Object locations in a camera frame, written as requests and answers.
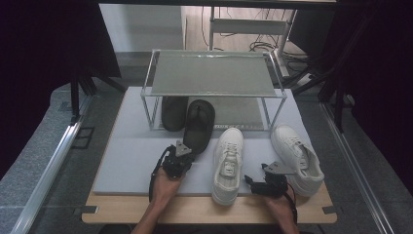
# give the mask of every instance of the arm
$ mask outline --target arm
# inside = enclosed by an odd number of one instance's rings
[[[184,176],[181,178],[169,178],[163,168],[158,170],[154,183],[152,202],[131,234],[152,233],[158,222],[158,218],[164,212],[170,200],[175,196],[183,178]]]
[[[288,186],[288,195],[294,199],[294,192]],[[277,221],[283,234],[298,234],[299,230],[294,223],[291,207],[284,196],[273,198],[263,196],[264,202],[270,210],[271,216]]]

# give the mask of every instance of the gray floor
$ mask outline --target gray floor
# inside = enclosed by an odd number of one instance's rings
[[[146,75],[147,57],[122,55],[119,61],[124,85],[141,86]],[[102,225],[81,220],[100,158],[109,138],[123,95],[95,80],[98,93],[93,98],[80,135],[93,129],[88,142],[77,139],[37,215],[30,233],[98,233]],[[300,230],[323,233],[380,233],[359,192],[338,143],[316,99],[319,87],[296,98],[304,125],[319,155],[325,183],[333,201],[338,221],[333,224],[300,224]],[[16,163],[0,182],[0,233],[10,233],[34,186],[46,168],[63,135],[70,117],[69,87],[54,91],[51,107]],[[345,109],[343,127],[346,139],[384,211],[394,233],[413,233],[413,199],[383,155]],[[252,227],[236,227],[238,233],[251,233]]]

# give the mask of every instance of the black curtain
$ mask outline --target black curtain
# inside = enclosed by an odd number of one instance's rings
[[[353,114],[413,194],[413,8],[385,1],[352,53],[345,71]]]
[[[54,89],[73,76],[120,77],[120,71],[96,3],[3,2],[0,31],[3,177],[42,121]]]

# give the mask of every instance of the wooden board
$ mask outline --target wooden board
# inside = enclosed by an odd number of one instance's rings
[[[138,223],[149,204],[147,196],[102,196],[91,192],[86,206],[97,206],[95,214],[83,214],[86,223]],[[310,197],[297,196],[299,223],[333,223],[337,214],[325,214],[322,208],[332,202],[323,183]],[[160,223],[274,223],[262,198],[238,197],[231,207],[215,204],[211,197],[175,197]]]

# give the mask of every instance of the human hand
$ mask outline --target human hand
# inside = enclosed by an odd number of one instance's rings
[[[171,178],[161,167],[156,173],[152,203],[166,206],[176,195],[183,178],[185,178],[185,175],[179,178]]]
[[[290,186],[288,186],[286,193],[295,203],[295,194]],[[280,228],[282,229],[282,233],[299,233],[298,227],[294,222],[294,215],[290,204],[284,196],[281,196],[280,198],[269,196],[262,197],[268,209],[270,210],[271,216],[277,221]]]

